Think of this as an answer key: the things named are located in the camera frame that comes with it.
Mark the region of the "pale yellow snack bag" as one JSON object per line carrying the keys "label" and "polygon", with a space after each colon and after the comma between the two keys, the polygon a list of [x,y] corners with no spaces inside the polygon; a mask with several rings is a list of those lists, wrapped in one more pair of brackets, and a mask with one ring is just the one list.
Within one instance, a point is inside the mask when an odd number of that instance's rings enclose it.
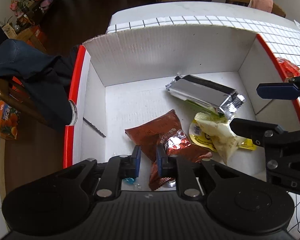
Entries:
{"label": "pale yellow snack bag", "polygon": [[226,117],[197,113],[194,120],[201,131],[210,137],[216,152],[227,165],[228,160],[245,139],[235,135],[230,128],[230,121]]}

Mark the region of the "wooden chair with towel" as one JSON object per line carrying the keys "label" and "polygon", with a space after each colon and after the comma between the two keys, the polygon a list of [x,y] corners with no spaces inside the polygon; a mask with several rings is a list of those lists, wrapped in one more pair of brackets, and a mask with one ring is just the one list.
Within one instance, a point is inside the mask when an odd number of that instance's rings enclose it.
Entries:
{"label": "wooden chair with towel", "polygon": [[225,0],[225,2],[262,10],[283,18],[286,17],[286,13],[273,0]]}

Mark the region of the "orange juice carton box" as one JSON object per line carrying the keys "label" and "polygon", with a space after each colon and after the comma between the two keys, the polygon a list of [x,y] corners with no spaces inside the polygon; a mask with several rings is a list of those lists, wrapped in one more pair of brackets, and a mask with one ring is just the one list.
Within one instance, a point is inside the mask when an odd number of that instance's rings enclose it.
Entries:
{"label": "orange juice carton box", "polygon": [[0,138],[14,140],[18,134],[20,112],[0,100]]}

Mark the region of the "foil chocolate ball cup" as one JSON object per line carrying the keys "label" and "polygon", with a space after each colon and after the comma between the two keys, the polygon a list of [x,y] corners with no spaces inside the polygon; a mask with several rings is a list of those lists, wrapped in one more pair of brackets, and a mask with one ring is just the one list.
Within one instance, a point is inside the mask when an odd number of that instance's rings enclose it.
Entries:
{"label": "foil chocolate ball cup", "polygon": [[176,184],[175,180],[167,181],[164,184],[164,187],[171,189],[171,188],[175,187],[175,184]]}

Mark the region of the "pink towel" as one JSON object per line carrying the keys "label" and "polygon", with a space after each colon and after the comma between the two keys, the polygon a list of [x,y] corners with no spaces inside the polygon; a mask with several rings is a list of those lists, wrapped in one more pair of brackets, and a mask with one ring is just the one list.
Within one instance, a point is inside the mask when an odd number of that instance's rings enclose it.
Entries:
{"label": "pink towel", "polygon": [[248,7],[271,13],[273,4],[273,0],[250,0]]}

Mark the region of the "yellow minion jelly cup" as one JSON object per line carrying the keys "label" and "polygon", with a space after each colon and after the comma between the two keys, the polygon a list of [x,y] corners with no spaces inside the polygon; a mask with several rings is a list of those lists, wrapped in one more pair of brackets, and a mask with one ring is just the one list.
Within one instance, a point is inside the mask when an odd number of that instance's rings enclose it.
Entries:
{"label": "yellow minion jelly cup", "polygon": [[[198,126],[197,122],[193,120],[190,124],[189,127],[189,137],[191,141],[201,147],[209,148],[213,152],[217,152],[212,140],[210,137],[202,132],[200,127]],[[253,144],[251,139],[245,139],[238,148],[244,149],[244,150],[249,150],[249,151],[254,151],[257,149],[257,146]]]}

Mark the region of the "dark jeans on chair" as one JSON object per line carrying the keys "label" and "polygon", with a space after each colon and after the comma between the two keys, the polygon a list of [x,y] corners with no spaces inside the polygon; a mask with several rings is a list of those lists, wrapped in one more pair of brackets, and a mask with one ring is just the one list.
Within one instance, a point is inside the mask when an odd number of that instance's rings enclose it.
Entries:
{"label": "dark jeans on chair", "polygon": [[0,45],[0,79],[17,78],[48,126],[69,125],[73,120],[69,89],[78,49],[72,47],[66,57],[53,56],[23,41],[7,39]]}

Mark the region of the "copper Oreo snack bag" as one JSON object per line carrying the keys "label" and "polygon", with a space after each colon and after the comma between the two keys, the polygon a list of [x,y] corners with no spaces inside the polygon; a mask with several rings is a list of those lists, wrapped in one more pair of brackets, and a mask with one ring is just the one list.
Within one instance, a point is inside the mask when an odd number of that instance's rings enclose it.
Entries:
{"label": "copper Oreo snack bag", "polygon": [[212,157],[209,149],[191,143],[173,109],[143,125],[126,129],[125,133],[153,162],[148,184],[152,191],[172,180],[161,176],[158,172],[158,146],[162,146],[167,155],[181,155],[193,163]]}

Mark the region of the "red patterned snack packet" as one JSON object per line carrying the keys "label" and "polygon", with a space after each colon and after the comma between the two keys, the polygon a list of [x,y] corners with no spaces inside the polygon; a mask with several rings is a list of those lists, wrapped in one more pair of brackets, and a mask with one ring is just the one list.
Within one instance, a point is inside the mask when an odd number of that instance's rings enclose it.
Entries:
{"label": "red patterned snack packet", "polygon": [[277,61],[281,71],[283,72],[284,82],[288,82],[288,80],[293,77],[300,76],[300,68],[294,63],[281,57],[278,57]]}

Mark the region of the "white grid tablecloth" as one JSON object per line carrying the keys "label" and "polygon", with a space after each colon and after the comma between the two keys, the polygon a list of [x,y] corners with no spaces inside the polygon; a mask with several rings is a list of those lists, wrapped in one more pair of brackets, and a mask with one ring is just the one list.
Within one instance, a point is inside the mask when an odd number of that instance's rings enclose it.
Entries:
{"label": "white grid tablecloth", "polygon": [[[281,25],[255,21],[243,18],[225,16],[195,17],[200,24],[224,26],[242,29],[260,34],[274,56],[281,57],[296,64],[300,68],[300,24],[296,23],[298,30]],[[300,239],[300,195],[293,195],[298,201],[296,212],[288,231]]]}

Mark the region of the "red white cardboard box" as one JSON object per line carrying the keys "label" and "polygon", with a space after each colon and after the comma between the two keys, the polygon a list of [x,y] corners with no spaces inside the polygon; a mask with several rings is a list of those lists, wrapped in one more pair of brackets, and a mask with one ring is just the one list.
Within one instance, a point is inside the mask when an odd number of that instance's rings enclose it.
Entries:
{"label": "red white cardboard box", "polygon": [[112,31],[84,42],[70,89],[77,120],[65,129],[63,166],[130,154],[134,144],[125,130],[170,110],[188,130],[198,108],[166,90],[177,75],[236,89],[246,99],[239,118],[300,130],[300,99],[270,101],[256,92],[260,83],[284,80],[276,60],[280,49],[300,67],[300,33],[286,28],[274,43],[266,34],[210,24]]}

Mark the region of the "wooden chair left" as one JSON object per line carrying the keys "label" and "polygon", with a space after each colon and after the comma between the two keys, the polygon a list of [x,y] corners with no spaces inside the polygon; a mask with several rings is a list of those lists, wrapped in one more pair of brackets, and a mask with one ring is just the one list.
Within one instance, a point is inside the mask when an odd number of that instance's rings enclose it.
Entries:
{"label": "wooden chair left", "polygon": [[16,77],[10,80],[0,78],[0,100],[21,113],[31,116],[41,124],[47,125],[47,121],[32,101],[26,88]]}

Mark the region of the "silver black snack bar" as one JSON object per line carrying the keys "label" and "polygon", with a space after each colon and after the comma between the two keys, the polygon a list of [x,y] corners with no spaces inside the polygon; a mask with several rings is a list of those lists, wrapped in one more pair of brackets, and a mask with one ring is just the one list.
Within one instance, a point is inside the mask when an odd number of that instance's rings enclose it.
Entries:
{"label": "silver black snack bar", "polygon": [[245,103],[244,95],[234,88],[193,75],[178,75],[165,87],[172,96],[228,120]]}

